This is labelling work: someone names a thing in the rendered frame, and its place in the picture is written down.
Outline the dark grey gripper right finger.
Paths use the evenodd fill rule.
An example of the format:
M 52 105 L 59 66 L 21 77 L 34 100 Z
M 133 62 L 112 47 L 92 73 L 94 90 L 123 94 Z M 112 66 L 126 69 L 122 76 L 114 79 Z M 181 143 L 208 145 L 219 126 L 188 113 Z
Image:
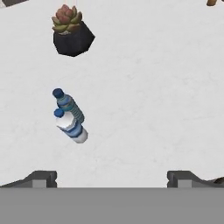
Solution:
M 168 171 L 167 179 L 168 188 L 224 188 L 224 183 L 215 184 L 214 179 L 203 180 L 191 171 Z

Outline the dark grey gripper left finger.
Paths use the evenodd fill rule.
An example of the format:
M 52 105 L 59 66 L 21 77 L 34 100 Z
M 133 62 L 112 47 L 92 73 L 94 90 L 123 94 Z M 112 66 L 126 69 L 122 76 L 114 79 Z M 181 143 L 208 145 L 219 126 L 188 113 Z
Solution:
M 26 178 L 1 185 L 1 188 L 56 188 L 56 171 L 33 171 Z

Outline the white plastic bottle blue label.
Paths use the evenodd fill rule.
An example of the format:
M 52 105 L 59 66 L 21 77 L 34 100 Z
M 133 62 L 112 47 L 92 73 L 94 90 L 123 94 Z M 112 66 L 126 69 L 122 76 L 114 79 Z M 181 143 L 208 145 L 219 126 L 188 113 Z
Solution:
M 83 144 L 88 139 L 87 131 L 70 111 L 56 108 L 53 114 L 56 118 L 56 126 L 77 144 Z

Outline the ribbed teal plastic bottle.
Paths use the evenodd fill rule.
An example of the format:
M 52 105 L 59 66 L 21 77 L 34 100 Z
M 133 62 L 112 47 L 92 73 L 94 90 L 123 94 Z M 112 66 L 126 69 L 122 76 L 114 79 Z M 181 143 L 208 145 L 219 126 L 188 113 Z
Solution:
M 84 122 L 85 116 L 71 95 L 65 94 L 61 88 L 55 88 L 52 91 L 52 95 L 56 98 L 57 105 L 60 109 L 70 111 L 79 123 Z

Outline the succulent in black pot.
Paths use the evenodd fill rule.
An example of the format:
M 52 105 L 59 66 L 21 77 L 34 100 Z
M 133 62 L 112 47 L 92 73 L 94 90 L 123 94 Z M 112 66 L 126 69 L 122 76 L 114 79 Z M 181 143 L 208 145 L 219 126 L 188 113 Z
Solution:
M 82 12 L 74 5 L 63 4 L 57 9 L 53 22 L 53 43 L 58 54 L 76 57 L 87 52 L 95 35 L 82 20 Z

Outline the dark grey object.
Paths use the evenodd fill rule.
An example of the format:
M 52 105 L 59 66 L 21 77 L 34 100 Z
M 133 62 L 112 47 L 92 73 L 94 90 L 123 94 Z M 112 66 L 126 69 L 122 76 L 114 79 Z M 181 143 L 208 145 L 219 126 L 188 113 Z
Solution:
M 27 0 L 0 0 L 0 8 L 10 7 L 15 4 L 20 4 Z

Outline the brown wooden object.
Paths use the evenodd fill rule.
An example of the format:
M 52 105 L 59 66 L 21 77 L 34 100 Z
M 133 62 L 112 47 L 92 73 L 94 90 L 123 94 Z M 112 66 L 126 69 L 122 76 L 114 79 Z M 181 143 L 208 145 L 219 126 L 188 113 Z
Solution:
M 208 7 L 215 6 L 217 4 L 217 1 L 218 0 L 207 0 L 206 1 L 206 6 L 208 6 Z

